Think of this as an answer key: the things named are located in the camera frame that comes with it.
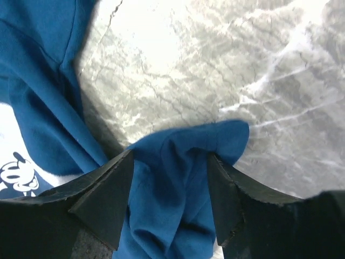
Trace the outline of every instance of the white graphic print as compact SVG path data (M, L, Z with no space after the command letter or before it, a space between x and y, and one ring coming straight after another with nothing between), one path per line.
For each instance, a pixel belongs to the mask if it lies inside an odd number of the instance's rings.
M0 168L0 192L7 188L13 188L23 193L23 196L36 196L34 190L39 188L39 183L32 164L25 160L17 152L13 153L16 159L6 163Z

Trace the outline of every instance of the blue t-shirt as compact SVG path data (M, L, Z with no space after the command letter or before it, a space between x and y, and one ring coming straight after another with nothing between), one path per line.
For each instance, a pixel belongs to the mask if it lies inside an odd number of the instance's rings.
M72 66L93 4L0 0L0 199L37 196L108 161L84 123ZM113 258L210 258L206 156L234 164L248 137L248 124L236 120L131 145L134 177Z

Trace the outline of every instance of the marble countertop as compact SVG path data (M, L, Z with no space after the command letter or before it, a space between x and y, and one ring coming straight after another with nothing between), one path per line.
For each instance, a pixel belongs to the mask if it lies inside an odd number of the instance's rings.
M164 128L241 118L236 164L282 192L345 188L343 0L101 0L76 62L109 156Z

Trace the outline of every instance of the black plastic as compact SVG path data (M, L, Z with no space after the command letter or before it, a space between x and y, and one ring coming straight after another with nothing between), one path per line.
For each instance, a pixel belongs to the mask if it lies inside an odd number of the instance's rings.
M208 182L225 259L345 258L345 191L298 199L213 154L208 158Z
M111 258L133 171L133 154L125 151L37 197L0 200L0 258Z

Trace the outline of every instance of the blue fabric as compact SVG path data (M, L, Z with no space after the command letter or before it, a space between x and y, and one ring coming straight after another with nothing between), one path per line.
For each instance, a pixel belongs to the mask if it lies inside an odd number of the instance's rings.
M83 121L72 67L93 4L0 0L0 102L13 108L32 160L59 176L88 173L107 162ZM215 229L206 155L216 152L234 164L248 135L247 123L225 121L169 129L130 146L135 172L113 258L210 258ZM28 165L13 156L5 170Z
M234 120L169 129L130 146L134 179L113 258L211 258L215 226L206 156L215 152L233 165L248 137L248 124Z
M107 159L82 119L72 60L94 0L0 0L0 101L43 170L87 173Z

